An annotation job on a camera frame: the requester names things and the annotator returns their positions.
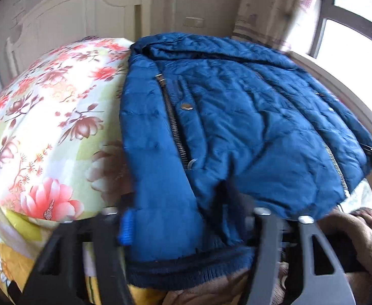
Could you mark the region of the blue puffer jacket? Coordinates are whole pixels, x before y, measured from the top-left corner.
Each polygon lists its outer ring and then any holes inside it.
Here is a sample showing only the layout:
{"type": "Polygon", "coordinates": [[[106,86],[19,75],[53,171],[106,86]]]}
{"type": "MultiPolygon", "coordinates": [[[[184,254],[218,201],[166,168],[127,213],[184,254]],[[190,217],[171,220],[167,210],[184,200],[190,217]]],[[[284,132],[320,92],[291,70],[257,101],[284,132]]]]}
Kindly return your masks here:
{"type": "Polygon", "coordinates": [[[252,265],[246,219],[324,217],[372,170],[372,135],[284,54],[166,33],[131,47],[120,100],[134,188],[128,282],[176,291],[252,265]]]}

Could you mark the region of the yellow floral blanket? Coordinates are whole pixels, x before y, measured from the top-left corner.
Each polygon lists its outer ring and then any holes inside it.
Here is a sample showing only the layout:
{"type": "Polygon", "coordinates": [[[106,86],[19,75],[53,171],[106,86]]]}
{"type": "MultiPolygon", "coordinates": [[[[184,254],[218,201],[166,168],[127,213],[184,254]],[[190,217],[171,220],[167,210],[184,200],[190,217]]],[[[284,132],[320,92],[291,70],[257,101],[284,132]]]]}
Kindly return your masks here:
{"type": "MultiPolygon", "coordinates": [[[[57,222],[29,218],[0,205],[0,289],[10,299],[11,282],[23,289],[34,261],[50,237],[57,222]]],[[[92,304],[101,304],[93,246],[83,246],[85,283],[92,304]]],[[[167,292],[128,286],[135,304],[160,304],[167,292]]]]}

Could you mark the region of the floral bed sheet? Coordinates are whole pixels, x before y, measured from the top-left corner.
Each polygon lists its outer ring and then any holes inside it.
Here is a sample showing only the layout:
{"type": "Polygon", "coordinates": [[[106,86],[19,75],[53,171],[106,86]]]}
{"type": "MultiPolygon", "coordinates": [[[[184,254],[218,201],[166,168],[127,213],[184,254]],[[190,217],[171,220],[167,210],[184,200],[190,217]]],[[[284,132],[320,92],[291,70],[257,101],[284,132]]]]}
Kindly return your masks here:
{"type": "Polygon", "coordinates": [[[131,42],[86,38],[37,58],[0,93],[0,205],[92,216],[128,188],[119,126],[131,42]]]}

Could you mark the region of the striped patterned curtain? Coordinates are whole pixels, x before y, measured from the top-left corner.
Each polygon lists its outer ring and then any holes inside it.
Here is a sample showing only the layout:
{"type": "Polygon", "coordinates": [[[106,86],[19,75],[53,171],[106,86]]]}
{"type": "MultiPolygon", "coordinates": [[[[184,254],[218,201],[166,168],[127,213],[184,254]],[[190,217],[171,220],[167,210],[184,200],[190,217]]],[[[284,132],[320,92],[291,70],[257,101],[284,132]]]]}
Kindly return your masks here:
{"type": "Polygon", "coordinates": [[[240,0],[231,37],[281,51],[307,53],[321,0],[240,0]]]}

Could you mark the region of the white wooden headboard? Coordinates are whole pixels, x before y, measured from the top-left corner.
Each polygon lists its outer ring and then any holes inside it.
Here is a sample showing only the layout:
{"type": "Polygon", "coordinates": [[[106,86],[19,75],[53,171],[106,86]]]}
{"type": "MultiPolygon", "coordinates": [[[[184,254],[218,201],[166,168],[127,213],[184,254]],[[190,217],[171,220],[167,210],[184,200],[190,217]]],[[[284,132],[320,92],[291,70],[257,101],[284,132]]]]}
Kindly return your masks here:
{"type": "Polygon", "coordinates": [[[135,41],[151,32],[152,0],[2,0],[0,81],[42,54],[86,37],[135,41]]]}

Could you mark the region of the white bed frame rail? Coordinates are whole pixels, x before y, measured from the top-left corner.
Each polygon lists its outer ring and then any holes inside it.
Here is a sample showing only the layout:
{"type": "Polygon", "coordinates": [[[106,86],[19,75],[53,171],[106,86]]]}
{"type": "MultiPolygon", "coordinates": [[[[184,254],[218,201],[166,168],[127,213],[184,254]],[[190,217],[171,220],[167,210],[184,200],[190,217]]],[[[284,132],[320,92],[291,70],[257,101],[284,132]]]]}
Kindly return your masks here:
{"type": "Polygon", "coordinates": [[[323,69],[313,57],[307,54],[288,51],[287,56],[337,96],[372,134],[372,111],[344,83],[323,69]]]}

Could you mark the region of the wall power socket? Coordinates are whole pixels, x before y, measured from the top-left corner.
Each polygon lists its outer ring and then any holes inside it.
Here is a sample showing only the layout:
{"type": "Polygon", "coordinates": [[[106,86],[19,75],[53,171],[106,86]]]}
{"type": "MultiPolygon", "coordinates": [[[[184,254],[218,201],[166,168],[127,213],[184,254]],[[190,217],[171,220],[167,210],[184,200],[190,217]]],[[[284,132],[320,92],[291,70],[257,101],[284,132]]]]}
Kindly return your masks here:
{"type": "Polygon", "coordinates": [[[185,17],[183,25],[188,28],[203,28],[205,26],[205,20],[200,17],[185,17]]]}

